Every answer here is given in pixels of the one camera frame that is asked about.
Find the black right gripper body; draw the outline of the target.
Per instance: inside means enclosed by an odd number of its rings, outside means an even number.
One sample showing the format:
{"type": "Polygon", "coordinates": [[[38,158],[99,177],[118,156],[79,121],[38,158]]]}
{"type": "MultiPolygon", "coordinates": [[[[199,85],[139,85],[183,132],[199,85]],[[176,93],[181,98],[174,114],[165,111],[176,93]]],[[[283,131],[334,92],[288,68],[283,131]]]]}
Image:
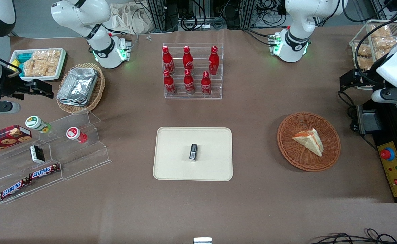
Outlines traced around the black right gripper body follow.
{"type": "Polygon", "coordinates": [[[31,83],[22,80],[19,75],[9,77],[7,74],[2,74],[0,79],[0,100],[4,96],[13,97],[13,94],[33,95],[31,83]]]}

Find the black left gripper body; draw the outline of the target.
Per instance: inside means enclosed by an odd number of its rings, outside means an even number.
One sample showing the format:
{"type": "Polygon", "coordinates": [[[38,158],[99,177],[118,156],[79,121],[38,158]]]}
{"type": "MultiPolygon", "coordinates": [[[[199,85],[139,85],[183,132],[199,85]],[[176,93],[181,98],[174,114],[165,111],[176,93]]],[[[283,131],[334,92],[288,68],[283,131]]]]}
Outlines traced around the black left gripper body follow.
{"type": "Polygon", "coordinates": [[[381,85],[381,78],[379,77],[376,69],[370,69],[368,71],[360,71],[358,69],[353,70],[353,87],[365,87],[369,86],[371,89],[376,85],[381,85]]]}

